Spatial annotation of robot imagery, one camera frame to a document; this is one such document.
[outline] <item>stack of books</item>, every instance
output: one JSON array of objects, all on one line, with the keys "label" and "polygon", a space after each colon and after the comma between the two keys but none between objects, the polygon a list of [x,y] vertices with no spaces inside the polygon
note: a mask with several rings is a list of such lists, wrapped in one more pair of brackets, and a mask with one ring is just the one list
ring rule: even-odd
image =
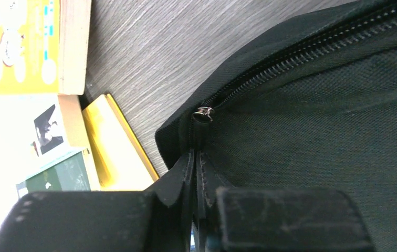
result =
[{"label": "stack of books", "polygon": [[0,0],[0,153],[15,163],[4,169],[18,197],[143,190],[158,179],[109,94],[81,111],[90,6]]}]

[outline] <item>wood grain surface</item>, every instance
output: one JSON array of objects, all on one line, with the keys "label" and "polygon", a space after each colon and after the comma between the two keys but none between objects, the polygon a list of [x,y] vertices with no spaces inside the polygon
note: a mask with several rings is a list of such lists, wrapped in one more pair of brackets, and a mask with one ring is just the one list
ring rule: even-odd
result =
[{"label": "wood grain surface", "polygon": [[156,129],[232,53],[293,16],[351,0],[93,0],[86,97],[116,99],[154,167]]}]

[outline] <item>zipper teeth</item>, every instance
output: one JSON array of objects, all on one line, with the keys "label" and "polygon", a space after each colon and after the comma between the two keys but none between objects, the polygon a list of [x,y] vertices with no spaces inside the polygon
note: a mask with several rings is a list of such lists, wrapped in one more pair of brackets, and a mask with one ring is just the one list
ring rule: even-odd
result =
[{"label": "zipper teeth", "polygon": [[[264,82],[277,77],[288,70],[305,64],[321,56],[337,51],[341,48],[363,41],[369,37],[385,32],[397,26],[397,3],[385,7],[378,12],[374,12],[364,18],[358,19],[349,25],[344,25],[330,32],[324,33],[316,38],[312,38],[303,43],[299,43],[291,48],[288,54],[275,58],[254,70],[262,70],[255,76],[251,77],[234,91],[232,91],[219,104],[214,106],[217,109],[228,101],[232,100],[238,94],[244,94]],[[202,103],[203,106],[210,106],[212,102],[226,89],[233,85],[238,79],[225,85],[215,95]]]}]

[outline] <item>photo of person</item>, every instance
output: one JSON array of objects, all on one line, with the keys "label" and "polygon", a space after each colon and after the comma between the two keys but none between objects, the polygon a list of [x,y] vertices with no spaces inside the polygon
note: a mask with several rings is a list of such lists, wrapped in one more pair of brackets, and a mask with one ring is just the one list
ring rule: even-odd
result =
[{"label": "photo of person", "polygon": [[55,118],[55,109],[56,106],[52,105],[35,119],[36,135],[42,155],[64,142],[63,125]]}]

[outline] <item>book cover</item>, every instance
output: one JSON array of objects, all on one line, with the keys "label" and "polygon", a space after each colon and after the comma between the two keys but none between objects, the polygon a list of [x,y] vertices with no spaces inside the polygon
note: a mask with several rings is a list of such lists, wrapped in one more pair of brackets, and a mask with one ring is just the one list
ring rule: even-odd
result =
[{"label": "book cover", "polygon": [[18,197],[43,191],[90,191],[90,178],[85,157],[79,152],[64,161],[16,185]]},{"label": "book cover", "polygon": [[0,97],[0,153],[19,160],[16,183],[84,151],[97,177],[77,96]]},{"label": "book cover", "polygon": [[159,177],[110,94],[82,111],[101,190],[141,191]]},{"label": "book cover", "polygon": [[59,4],[0,0],[0,95],[59,92]]}]

